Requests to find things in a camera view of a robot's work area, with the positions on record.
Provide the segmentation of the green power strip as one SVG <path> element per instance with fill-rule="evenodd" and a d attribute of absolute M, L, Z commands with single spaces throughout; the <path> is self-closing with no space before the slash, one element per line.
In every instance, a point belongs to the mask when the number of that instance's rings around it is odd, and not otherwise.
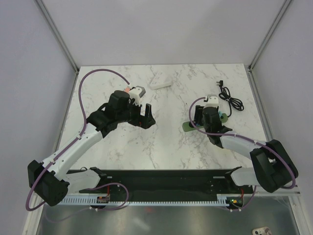
<path fill-rule="evenodd" d="M 226 113 L 223 113 L 223 116 L 220 118 L 220 121 L 222 123 L 226 123 L 228 121 L 228 116 Z M 184 132 L 190 132 L 190 131 L 194 131 L 195 128 L 191 125 L 191 123 L 189 121 L 184 122 L 182 124 L 182 129 Z"/>

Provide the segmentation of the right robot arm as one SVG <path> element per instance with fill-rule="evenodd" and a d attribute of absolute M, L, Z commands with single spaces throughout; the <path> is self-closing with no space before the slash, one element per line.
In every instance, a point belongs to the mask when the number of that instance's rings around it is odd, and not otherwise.
<path fill-rule="evenodd" d="M 217 107 L 197 105 L 191 124 L 195 128 L 203 126 L 204 130 L 199 132 L 206 134 L 213 145 L 252 161 L 252 168 L 236 168 L 230 172 L 230 177 L 224 180 L 228 192 L 234 193 L 243 185 L 259 185 L 270 193 L 296 186 L 298 170 L 280 141 L 255 141 L 235 133 L 222 125 Z"/>

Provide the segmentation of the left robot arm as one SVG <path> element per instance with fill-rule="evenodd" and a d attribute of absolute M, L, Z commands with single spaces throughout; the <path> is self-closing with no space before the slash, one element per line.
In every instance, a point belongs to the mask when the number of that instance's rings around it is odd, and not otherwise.
<path fill-rule="evenodd" d="M 97 176 L 94 170 L 79 173 L 82 183 L 70 182 L 66 174 L 87 150 L 115 130 L 118 124 L 128 123 L 143 129 L 155 125 L 150 104 L 146 104 L 145 114 L 141 114 L 141 98 L 145 93 L 141 86 L 128 91 L 114 91 L 107 103 L 89 115 L 82 130 L 66 146 L 42 162 L 33 160 L 27 167 L 31 192 L 35 192 L 49 206 L 55 206 L 71 189 L 82 190 L 85 185 L 89 185 L 96 192 L 105 191 L 107 180 Z"/>

